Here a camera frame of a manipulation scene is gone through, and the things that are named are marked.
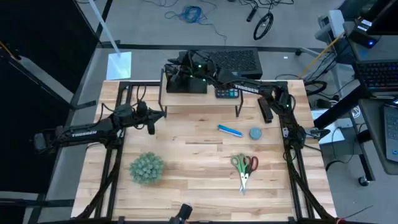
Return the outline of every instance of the monitor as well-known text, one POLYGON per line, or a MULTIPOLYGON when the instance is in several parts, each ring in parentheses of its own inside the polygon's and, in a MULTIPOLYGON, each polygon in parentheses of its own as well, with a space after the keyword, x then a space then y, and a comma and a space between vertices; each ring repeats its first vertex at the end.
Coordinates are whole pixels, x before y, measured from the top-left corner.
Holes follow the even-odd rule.
POLYGON ((364 18, 368 35, 398 35, 398 0, 378 0, 364 18))

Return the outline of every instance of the blue marker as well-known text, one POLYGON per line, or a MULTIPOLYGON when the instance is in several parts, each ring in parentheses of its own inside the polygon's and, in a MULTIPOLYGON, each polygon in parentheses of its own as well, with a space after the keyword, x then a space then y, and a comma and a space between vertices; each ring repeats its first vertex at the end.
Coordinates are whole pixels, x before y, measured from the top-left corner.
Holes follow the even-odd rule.
POLYGON ((232 135, 237 136, 237 137, 243 137, 242 132, 233 130, 231 128, 227 128, 226 126, 223 126, 223 125, 220 125, 220 124, 218 125, 218 130, 222 131, 224 133, 232 134, 232 135))

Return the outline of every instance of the gray floor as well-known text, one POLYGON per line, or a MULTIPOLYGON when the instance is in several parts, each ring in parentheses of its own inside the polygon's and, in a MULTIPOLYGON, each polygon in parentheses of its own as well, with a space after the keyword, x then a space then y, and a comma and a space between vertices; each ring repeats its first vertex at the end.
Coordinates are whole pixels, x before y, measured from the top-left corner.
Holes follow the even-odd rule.
MULTIPOLYGON (((267 46, 267 47, 319 47, 324 48, 323 42, 314 39, 313 35, 319 29, 317 17, 327 13, 327 10, 338 7, 343 0, 301 0, 293 6, 279 5, 272 10, 275 21, 270 32, 258 42, 252 39, 255 21, 247 23, 246 17, 251 10, 249 6, 240 6, 238 2, 230 3, 226 0, 209 0, 218 5, 218 8, 209 14, 209 21, 214 23, 220 33, 228 36, 227 45, 242 46, 267 46)), ((107 25, 114 35, 125 44, 163 44, 163 45, 223 45, 223 39, 212 31, 211 27, 197 24, 186 24, 178 19, 167 20, 164 13, 167 11, 180 11, 186 4, 194 4, 206 10, 211 6, 198 0, 180 1, 168 9, 159 8, 151 3, 130 0, 117 0, 113 2, 107 25)), ((106 0, 97 0, 96 4, 102 11, 106 0)), ((88 4, 81 5, 90 24, 96 29, 98 22, 88 4)), ((133 80, 158 80, 160 69, 167 58, 175 57, 174 50, 128 50, 132 51, 132 79, 133 80)), ((97 49, 88 70, 80 103, 97 100, 101 84, 106 77, 106 64, 111 49, 97 49)), ((313 57, 303 54, 296 57, 292 53, 261 52, 260 54, 263 77, 273 79, 276 75, 291 73, 298 75, 313 57)), ((33 65, 31 69, 38 77, 46 80, 48 76, 38 72, 33 65)), ((338 68, 339 77, 343 84, 352 79, 352 70, 344 67, 338 68)), ((327 93, 334 93, 336 88, 332 82, 331 74, 324 76, 329 86, 327 93)), ((352 83, 345 88, 345 93, 353 89, 357 83, 352 83)), ((68 92, 61 93, 68 97, 68 92)), ((93 120, 95 108, 87 108, 76 112, 73 124, 88 123, 93 120)), ((346 150, 351 152, 352 145, 346 150)), ((369 187, 361 187, 357 178, 363 175, 363 170, 358 156, 354 156, 349 164, 334 164, 328 171, 333 200, 339 217, 345 217, 358 210, 374 205, 365 212, 349 220, 374 223, 396 223, 394 220, 395 208, 398 205, 398 195, 394 186, 398 184, 398 177, 384 173, 372 142, 365 145, 369 155, 371 167, 376 176, 376 181, 369 187)), ((71 199, 75 197, 76 189, 84 160, 84 146, 63 150, 60 162, 54 172, 54 179, 50 186, 47 199, 71 199)), ((324 156, 325 162, 331 158, 324 156)), ((71 208, 43 209, 40 221, 65 220, 69 218, 71 208)))

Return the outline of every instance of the small round object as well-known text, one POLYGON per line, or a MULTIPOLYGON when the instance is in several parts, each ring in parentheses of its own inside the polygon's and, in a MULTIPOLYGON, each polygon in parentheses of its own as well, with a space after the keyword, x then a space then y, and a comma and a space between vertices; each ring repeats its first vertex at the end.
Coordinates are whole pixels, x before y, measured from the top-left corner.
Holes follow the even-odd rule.
POLYGON ((300 49, 297 49, 296 52, 295 52, 296 56, 300 56, 301 53, 302 53, 302 51, 300 49))
POLYGON ((254 140, 258 140, 261 138, 262 132, 259 128, 252 128, 250 129, 250 138, 254 140))
POLYGON ((358 182, 359 182, 359 184, 361 184, 362 187, 366 187, 370 183, 370 181, 368 181, 365 176, 358 178, 358 182))

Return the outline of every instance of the green handle scissors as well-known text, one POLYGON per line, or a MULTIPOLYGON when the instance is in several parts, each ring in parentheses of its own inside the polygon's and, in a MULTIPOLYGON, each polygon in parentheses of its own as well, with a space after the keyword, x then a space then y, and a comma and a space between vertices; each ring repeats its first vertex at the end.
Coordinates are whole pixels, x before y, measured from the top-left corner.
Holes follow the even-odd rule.
POLYGON ((246 173, 246 167, 250 164, 250 160, 242 153, 237 156, 231 157, 231 163, 234 165, 241 176, 241 188, 242 193, 246 193, 246 181, 249 178, 249 174, 246 173))

